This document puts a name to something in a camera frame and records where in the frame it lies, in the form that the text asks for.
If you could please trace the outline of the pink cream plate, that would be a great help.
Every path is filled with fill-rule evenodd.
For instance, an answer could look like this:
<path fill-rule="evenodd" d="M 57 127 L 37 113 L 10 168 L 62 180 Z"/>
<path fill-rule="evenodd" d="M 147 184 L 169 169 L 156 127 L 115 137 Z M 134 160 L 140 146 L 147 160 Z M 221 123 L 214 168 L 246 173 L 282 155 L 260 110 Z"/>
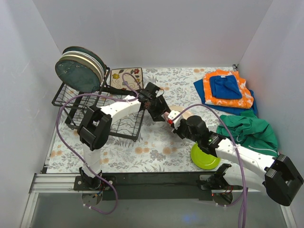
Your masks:
<path fill-rule="evenodd" d="M 184 110 L 184 107 L 176 106 L 176 105 L 171 105 L 171 106 L 169 106 L 169 109 L 171 111 L 177 111 L 177 112 L 181 113 Z M 170 111 L 166 111 L 163 114 L 163 117 L 164 117 L 165 121 L 167 121 L 169 119 L 168 118 L 169 113 L 170 113 Z M 183 119 L 187 119 L 187 118 L 189 118 L 192 115 L 193 114 L 190 111 L 185 111 L 181 116 L 182 116 Z"/>

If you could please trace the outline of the square floral plate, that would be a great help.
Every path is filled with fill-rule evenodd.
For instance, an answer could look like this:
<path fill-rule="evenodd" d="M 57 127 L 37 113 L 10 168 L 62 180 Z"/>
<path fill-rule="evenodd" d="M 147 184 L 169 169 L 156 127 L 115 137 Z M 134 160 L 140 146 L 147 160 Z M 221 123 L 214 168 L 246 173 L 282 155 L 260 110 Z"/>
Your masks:
<path fill-rule="evenodd" d="M 124 81 L 130 88 L 137 90 L 143 88 L 143 70 L 138 68 L 119 68 L 112 69 L 110 73 L 110 86 L 116 89 L 129 90 Z"/>

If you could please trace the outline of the small teal plate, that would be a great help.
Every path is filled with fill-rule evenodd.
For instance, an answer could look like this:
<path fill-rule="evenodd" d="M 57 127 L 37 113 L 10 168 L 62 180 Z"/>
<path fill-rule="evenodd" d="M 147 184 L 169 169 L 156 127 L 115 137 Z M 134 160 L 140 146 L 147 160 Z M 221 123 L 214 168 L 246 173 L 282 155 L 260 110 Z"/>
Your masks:
<path fill-rule="evenodd" d="M 55 64 L 55 72 L 62 82 L 79 92 L 93 93 L 100 89 L 98 74 L 77 61 L 60 60 Z"/>

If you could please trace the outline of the cream green plate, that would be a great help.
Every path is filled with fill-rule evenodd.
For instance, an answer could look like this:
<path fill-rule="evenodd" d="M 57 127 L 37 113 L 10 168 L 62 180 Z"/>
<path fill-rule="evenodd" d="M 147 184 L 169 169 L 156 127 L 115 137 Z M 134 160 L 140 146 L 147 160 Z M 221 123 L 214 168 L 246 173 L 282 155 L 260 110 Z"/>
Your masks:
<path fill-rule="evenodd" d="M 102 76 L 104 76 L 104 70 L 101 67 L 101 65 L 96 60 L 93 60 L 91 57 L 69 54 L 69 55 L 62 56 L 59 60 L 76 61 L 76 62 L 90 68 L 97 75 L 100 83 L 103 82 Z"/>

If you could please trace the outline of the large dark teal plate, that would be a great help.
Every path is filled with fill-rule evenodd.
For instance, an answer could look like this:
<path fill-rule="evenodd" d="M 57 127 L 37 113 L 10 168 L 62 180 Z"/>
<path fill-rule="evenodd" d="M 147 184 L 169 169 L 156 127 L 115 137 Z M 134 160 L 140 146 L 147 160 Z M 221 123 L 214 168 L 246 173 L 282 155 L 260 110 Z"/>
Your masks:
<path fill-rule="evenodd" d="M 88 54 L 91 57 L 93 57 L 102 66 L 102 68 L 104 70 L 106 70 L 106 64 L 102 61 L 102 59 L 97 54 L 95 54 L 91 50 L 86 49 L 84 47 L 80 47 L 80 46 L 70 46 L 70 47 L 65 48 L 63 50 L 62 54 L 66 53 L 68 51 L 79 51 L 79 52 L 83 52 L 85 54 Z"/>

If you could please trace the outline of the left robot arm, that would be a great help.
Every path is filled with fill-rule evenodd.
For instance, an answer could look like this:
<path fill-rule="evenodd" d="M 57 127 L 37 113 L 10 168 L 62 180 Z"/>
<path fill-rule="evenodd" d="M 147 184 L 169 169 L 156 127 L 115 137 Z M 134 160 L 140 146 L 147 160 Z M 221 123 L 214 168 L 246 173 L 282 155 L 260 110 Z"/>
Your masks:
<path fill-rule="evenodd" d="M 97 107 L 90 106 L 78 128 L 80 142 L 83 146 L 84 162 L 80 168 L 80 175 L 84 184 L 91 190 L 100 187 L 101 165 L 99 163 L 101 148 L 106 144 L 112 124 L 141 110 L 147 110 L 155 122 L 164 122 L 164 113 L 171 110 L 162 95 L 157 95 L 160 88 L 153 83 L 148 83 L 135 95 L 110 105 Z"/>

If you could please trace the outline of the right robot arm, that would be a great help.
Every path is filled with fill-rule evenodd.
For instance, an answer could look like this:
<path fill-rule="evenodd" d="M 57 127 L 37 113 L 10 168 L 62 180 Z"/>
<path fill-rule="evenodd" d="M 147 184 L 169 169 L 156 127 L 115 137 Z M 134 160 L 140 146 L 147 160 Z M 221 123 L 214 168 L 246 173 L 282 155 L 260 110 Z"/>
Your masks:
<path fill-rule="evenodd" d="M 240 186 L 265 190 L 276 203 L 290 206 L 304 180 L 291 161 L 280 154 L 277 157 L 247 149 L 230 139 L 210 131 L 200 116 L 184 119 L 172 111 L 168 123 L 180 138 L 195 142 L 202 152 L 236 163 L 240 166 Z"/>

